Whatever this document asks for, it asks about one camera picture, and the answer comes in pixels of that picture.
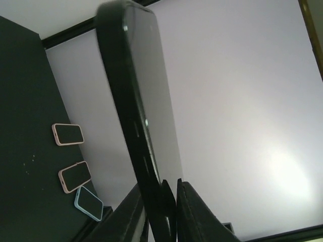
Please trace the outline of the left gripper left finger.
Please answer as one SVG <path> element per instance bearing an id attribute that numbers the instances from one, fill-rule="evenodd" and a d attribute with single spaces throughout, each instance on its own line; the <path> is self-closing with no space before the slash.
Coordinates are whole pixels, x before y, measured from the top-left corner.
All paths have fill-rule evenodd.
<path id="1" fill-rule="evenodd" d="M 148 241 L 148 228 L 139 186 L 135 185 L 108 219 L 87 237 L 87 241 Z"/>

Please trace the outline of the black phone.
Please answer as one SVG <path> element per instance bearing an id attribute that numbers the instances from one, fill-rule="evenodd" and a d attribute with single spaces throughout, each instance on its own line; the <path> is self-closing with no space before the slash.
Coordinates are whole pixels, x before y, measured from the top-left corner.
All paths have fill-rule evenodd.
<path id="1" fill-rule="evenodd" d="M 148 9 L 127 5 L 124 30 L 158 173 L 175 191 L 183 171 L 156 16 Z"/>

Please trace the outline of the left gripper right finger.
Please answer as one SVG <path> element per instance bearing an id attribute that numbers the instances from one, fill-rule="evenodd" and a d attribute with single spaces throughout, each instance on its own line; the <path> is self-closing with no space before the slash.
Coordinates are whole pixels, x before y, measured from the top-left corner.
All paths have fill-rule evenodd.
<path id="1" fill-rule="evenodd" d="M 211 212 L 194 187 L 177 181 L 178 241 L 239 241 Z"/>

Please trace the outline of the black phone case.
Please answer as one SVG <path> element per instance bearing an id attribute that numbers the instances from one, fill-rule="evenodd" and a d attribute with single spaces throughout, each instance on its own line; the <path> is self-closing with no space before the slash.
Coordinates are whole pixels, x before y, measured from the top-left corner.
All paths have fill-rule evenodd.
<path id="1" fill-rule="evenodd" d="M 158 173 L 149 133 L 148 101 L 166 81 L 157 19 L 134 1 L 99 6 L 96 36 L 144 208 L 156 241 L 176 241 L 176 202 Z"/>

